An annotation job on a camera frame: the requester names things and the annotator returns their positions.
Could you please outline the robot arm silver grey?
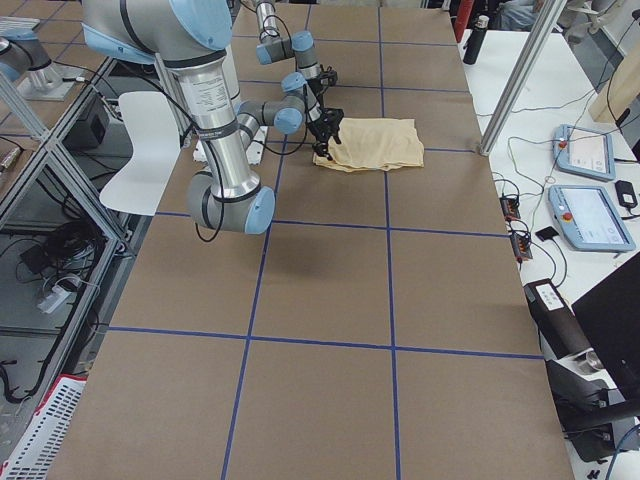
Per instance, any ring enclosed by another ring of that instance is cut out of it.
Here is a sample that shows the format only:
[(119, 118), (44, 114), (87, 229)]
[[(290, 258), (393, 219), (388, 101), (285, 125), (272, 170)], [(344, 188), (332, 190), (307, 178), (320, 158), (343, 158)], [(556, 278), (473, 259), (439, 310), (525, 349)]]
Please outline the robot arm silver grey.
[(247, 159), (247, 150), (263, 126), (290, 135), (303, 128), (326, 157), (339, 139), (344, 113), (324, 104), (326, 89), (337, 81), (316, 55), (307, 31), (281, 35), (283, 22), (271, 1), (253, 4), (263, 65), (285, 59), (296, 62), (281, 82), (279, 101), (235, 103), (235, 68), (223, 65), (232, 40), (232, 17), (224, 1), (86, 1), (83, 30), (93, 50), (118, 60), (151, 64), (160, 59), (177, 78), (187, 116), (204, 148), (208, 166), (197, 172), (188, 189), (194, 222), (214, 231), (259, 235), (270, 226), (275, 193), (262, 184)]
[(318, 91), (326, 78), (318, 60), (315, 42), (308, 30), (291, 34), (276, 14), (273, 1), (253, 1), (259, 32), (256, 54), (260, 64), (269, 65), (294, 59), (296, 71)]

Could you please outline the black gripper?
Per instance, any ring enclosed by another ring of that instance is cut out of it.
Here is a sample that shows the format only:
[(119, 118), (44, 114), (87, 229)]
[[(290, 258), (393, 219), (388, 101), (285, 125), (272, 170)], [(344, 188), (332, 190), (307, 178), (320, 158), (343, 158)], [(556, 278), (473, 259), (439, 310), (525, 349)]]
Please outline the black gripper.
[(331, 138), (336, 144), (342, 144), (339, 130), (343, 118), (344, 112), (340, 108), (320, 108), (316, 118), (310, 120), (309, 129), (316, 140), (313, 150), (317, 156), (327, 157), (328, 143)]

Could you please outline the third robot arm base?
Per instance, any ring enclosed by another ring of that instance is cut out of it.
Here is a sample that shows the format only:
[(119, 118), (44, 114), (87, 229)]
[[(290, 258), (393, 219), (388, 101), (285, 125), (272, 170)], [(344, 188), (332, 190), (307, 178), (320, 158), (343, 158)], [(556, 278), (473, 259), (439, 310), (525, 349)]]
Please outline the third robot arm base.
[(56, 64), (40, 42), (33, 18), (1, 17), (1, 72), (27, 100), (63, 101), (85, 79), (81, 67)]

